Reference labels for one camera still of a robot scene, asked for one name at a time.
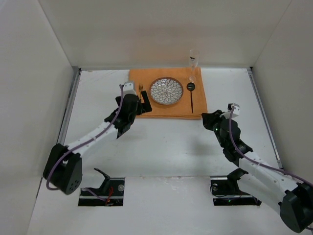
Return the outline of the gold fork dark handle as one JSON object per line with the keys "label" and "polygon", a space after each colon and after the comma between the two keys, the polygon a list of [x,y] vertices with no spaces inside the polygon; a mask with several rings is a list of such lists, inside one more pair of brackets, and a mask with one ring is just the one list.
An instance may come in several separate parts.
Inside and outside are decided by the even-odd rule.
{"label": "gold fork dark handle", "polygon": [[139,91],[139,99],[141,99],[141,92],[143,91],[143,84],[142,83],[139,83],[138,91]]}

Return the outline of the floral patterned ceramic plate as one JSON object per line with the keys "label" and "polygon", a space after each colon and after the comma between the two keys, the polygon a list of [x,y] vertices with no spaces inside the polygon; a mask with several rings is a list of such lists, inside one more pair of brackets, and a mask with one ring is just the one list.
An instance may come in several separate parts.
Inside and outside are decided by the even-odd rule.
{"label": "floral patterned ceramic plate", "polygon": [[183,86],[172,77],[161,77],[151,83],[149,94],[157,104],[173,105],[181,100]]}

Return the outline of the orange cloth napkin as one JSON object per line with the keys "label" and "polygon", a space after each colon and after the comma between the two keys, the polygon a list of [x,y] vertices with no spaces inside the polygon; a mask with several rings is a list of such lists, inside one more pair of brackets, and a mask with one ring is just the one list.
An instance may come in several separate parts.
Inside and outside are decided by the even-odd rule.
{"label": "orange cloth napkin", "polygon": [[[207,101],[202,82],[200,67],[194,69],[195,89],[190,92],[186,89],[190,82],[190,67],[184,68],[150,68],[150,69],[132,69],[129,72],[129,80],[136,85],[138,93],[138,85],[143,85],[143,90],[147,92],[152,111],[142,114],[141,118],[171,118],[171,119],[201,119],[202,113],[208,112]],[[151,84],[162,77],[171,77],[180,82],[183,86],[182,98],[175,104],[162,105],[153,101],[150,96]]]}

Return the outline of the black spoon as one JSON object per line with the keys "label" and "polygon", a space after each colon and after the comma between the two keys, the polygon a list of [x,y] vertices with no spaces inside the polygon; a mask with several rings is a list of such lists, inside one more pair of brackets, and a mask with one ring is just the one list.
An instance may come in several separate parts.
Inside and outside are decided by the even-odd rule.
{"label": "black spoon", "polygon": [[190,92],[190,103],[191,103],[191,112],[193,113],[194,108],[193,108],[193,95],[192,92],[195,89],[195,84],[193,82],[189,82],[187,84],[187,90]]}

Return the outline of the clear wine glass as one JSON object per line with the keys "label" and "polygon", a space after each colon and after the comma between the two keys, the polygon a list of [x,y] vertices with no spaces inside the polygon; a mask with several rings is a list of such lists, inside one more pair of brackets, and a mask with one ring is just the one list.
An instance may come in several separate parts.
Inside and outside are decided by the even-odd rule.
{"label": "clear wine glass", "polygon": [[199,62],[199,55],[200,52],[197,49],[191,49],[189,52],[189,67],[191,69],[189,75],[190,82],[194,82],[195,80],[194,71]]}

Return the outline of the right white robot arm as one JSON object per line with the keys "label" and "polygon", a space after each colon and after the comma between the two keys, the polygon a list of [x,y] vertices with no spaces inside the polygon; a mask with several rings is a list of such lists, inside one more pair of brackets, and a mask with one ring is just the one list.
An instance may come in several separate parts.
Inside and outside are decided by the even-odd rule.
{"label": "right white robot arm", "polygon": [[312,183],[262,161],[240,139],[241,130],[232,120],[236,114],[238,111],[231,107],[227,112],[217,110],[201,115],[204,128],[214,132],[224,156],[237,166],[228,174],[228,180],[237,190],[271,207],[293,232],[309,229],[313,223]]}

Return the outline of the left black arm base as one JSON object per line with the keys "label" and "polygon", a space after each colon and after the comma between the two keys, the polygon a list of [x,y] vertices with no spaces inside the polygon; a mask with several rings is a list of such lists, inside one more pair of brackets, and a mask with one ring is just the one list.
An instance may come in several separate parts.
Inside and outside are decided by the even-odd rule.
{"label": "left black arm base", "polygon": [[125,178],[112,178],[95,168],[93,173],[83,175],[80,186],[78,199],[80,207],[123,206]]}

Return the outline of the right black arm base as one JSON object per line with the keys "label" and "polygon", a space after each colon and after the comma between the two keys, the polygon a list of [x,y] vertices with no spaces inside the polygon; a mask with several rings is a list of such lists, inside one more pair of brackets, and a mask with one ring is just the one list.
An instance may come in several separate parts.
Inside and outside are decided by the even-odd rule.
{"label": "right black arm base", "polygon": [[260,206],[261,201],[243,192],[238,187],[238,180],[246,174],[240,168],[227,176],[211,177],[210,192],[214,206]]}

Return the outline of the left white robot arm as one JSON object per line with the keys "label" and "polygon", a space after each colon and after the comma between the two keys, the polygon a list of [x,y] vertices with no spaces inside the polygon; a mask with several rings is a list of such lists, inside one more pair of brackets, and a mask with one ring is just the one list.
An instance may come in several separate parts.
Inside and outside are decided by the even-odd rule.
{"label": "left white robot arm", "polygon": [[126,133],[137,116],[152,111],[146,91],[140,95],[121,94],[115,100],[118,108],[89,134],[71,144],[53,146],[43,172],[48,190],[70,195],[78,188],[100,192],[108,189],[109,176],[98,168],[86,172],[83,163],[92,150]]}

